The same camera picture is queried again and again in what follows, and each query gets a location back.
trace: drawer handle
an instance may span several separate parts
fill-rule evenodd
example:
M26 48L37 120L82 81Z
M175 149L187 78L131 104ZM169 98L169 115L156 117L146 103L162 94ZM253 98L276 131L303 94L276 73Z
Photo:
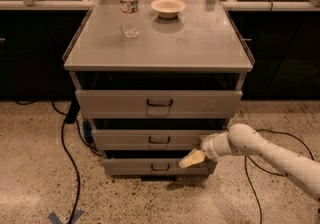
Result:
M150 107L160 107L160 108L167 108L171 107L173 104L173 99L170 99L169 103L151 103L149 99L147 99L147 105Z
M152 169L152 171L156 171L156 172L169 171L169 169L170 169L170 164L168 164L167 168L154 168L153 164L151 164L151 169Z
M151 144L169 144L170 143L170 136L168 136L168 139L166 141L152 141L152 137L149 136L149 143Z

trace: terrazzo floor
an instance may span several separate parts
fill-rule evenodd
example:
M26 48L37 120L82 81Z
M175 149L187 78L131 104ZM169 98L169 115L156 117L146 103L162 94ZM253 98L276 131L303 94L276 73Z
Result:
M67 112L69 102L57 102ZM0 223L66 223L76 194L76 176L60 139L64 116L51 102L21 106L0 102ZM272 129L298 136L320 161L319 101L242 101L230 124ZM77 126L65 127L65 143L81 177L76 224L259 223L259 209L244 171L244 157L221 158L208 178L142 182L113 179L102 160L79 139ZM261 133L287 149L308 156L285 135ZM272 168L253 157L262 167ZM262 223L315 223L319 204L283 177L248 162L260 200Z

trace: plastic bottle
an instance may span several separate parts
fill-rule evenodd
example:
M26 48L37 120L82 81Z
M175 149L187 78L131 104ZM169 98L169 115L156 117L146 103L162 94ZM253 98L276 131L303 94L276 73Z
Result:
M139 31L139 4L138 0L120 0L121 30L124 36L136 38Z

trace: drawer cabinet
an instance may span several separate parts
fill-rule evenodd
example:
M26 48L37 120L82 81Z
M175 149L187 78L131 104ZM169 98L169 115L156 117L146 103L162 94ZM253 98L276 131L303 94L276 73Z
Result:
M252 69L249 53L218 1L210 12L206 0L183 0L185 16L167 20L167 33L152 1L139 1L141 35L127 40L113 16L118 0L101 0L65 68L108 175L209 175L212 161L186 169L179 161L200 135L226 129Z

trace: tabletop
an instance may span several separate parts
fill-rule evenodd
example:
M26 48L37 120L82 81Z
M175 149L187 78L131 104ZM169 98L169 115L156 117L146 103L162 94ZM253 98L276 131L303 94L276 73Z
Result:
M163 19L139 0L141 35L120 31L119 0L94 7L66 62L69 71L247 72L252 64L219 0L182 0L177 18Z

